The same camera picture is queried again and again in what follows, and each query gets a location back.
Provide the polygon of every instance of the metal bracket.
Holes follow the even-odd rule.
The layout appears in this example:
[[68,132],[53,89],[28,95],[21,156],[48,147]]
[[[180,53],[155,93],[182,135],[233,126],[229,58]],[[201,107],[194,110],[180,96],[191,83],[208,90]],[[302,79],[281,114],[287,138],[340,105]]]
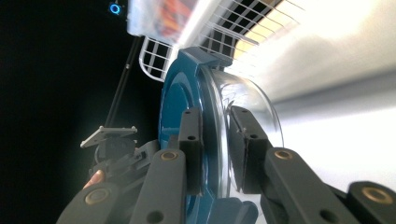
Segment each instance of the metal bracket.
[[81,142],[80,147],[91,147],[96,146],[99,143],[107,140],[110,137],[124,137],[133,133],[137,133],[135,126],[132,128],[105,128],[100,126],[99,129],[91,134],[86,140]]

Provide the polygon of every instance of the wire mesh basket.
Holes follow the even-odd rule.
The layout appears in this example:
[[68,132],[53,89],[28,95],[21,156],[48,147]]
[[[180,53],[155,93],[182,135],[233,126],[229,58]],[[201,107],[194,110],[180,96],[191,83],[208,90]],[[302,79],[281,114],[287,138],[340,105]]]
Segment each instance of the wire mesh basket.
[[199,47],[232,59],[234,65],[226,68],[228,73],[248,77],[246,72],[260,63],[251,49],[290,23],[299,23],[299,15],[304,12],[299,0],[215,0],[211,4],[206,8],[214,10],[199,18],[194,35],[184,43],[168,45],[146,37],[139,63],[147,76],[164,81],[179,49]]

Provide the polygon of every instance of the gold screw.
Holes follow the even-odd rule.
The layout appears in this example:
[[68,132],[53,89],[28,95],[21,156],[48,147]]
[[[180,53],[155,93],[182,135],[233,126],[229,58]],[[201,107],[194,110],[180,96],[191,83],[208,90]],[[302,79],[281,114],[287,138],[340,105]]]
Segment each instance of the gold screw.
[[364,196],[376,203],[392,204],[392,197],[382,189],[373,187],[364,187],[361,192]]
[[291,153],[285,150],[278,150],[275,152],[275,155],[281,160],[285,160],[285,161],[291,160],[293,158],[293,155],[291,155]]

